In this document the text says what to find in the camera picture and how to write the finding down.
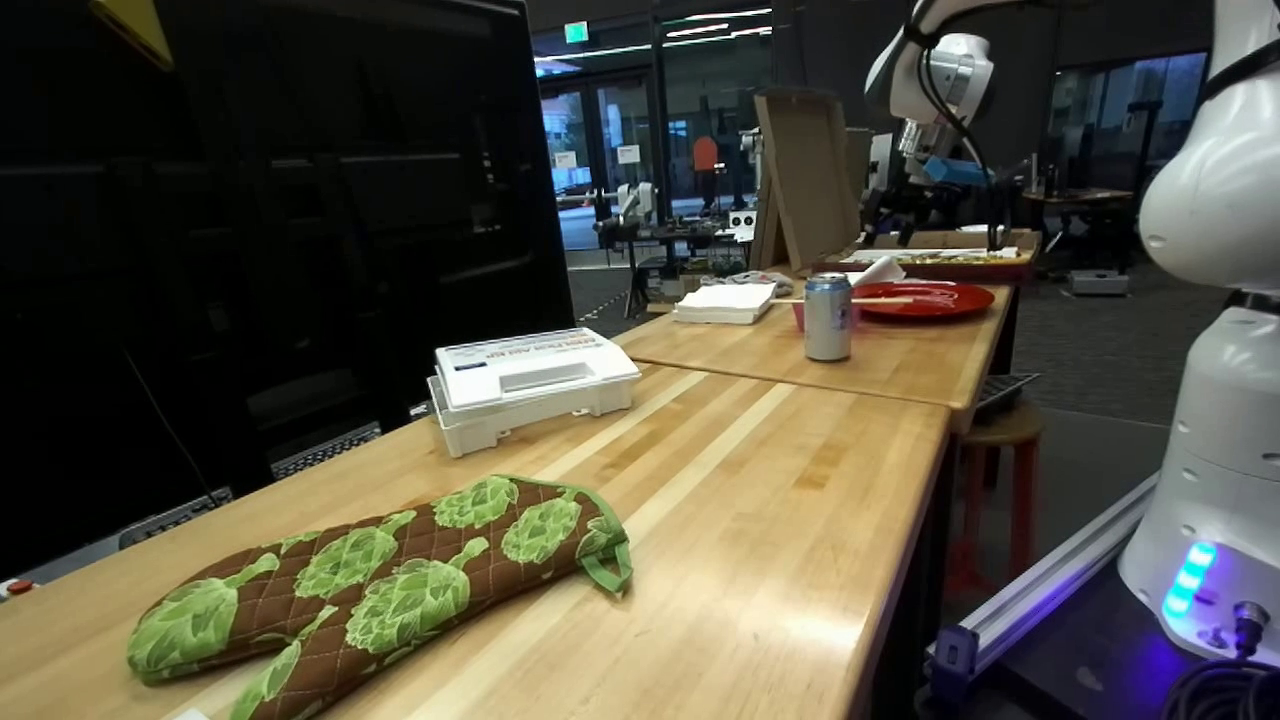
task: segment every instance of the can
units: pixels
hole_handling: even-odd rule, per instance
[[[802,281],[802,358],[816,364],[847,362],[847,277],[816,271]]]

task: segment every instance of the red object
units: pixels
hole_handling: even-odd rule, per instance
[[[882,326],[951,326],[969,317],[982,317],[992,309],[992,294],[979,285],[858,285],[853,306],[864,321]]]

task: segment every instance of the butcher block countertop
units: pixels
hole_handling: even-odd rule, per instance
[[[918,349],[893,338],[880,362],[864,338],[858,384],[948,358],[905,358]],[[218,715],[259,666],[169,687],[129,673],[129,634],[155,595],[229,553],[422,504],[487,474],[596,490],[631,533],[631,595],[560,580],[422,644],[326,715],[847,715],[951,420],[945,403],[818,390],[786,345],[746,362],[813,384],[642,364],[634,407],[534,426],[463,459],[443,451],[430,420],[416,420],[6,600],[0,715]],[[732,341],[704,338],[682,354],[732,354]],[[918,390],[945,394],[962,374],[934,367]]]
[[[854,321],[842,364],[813,364],[802,358],[791,306],[774,306],[745,327],[655,317],[625,332],[620,345],[642,364],[945,403],[954,429],[969,429],[1006,313],[1006,287],[992,287],[992,309],[954,326]]]

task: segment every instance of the oven mitt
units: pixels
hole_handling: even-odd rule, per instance
[[[469,618],[573,572],[626,594],[614,512],[573,486],[487,477],[434,504],[206,566],[138,618],[129,670],[162,685],[276,655],[233,715],[317,715]]]

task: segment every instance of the white robot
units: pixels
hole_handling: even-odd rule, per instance
[[[931,130],[918,83],[951,22],[1020,0],[915,0],[864,92]],[[1169,639],[1207,659],[1280,670],[1280,3],[1217,0],[1211,67],[1184,150],[1139,202],[1147,255],[1236,287],[1186,354],[1169,451],[1118,580]]]

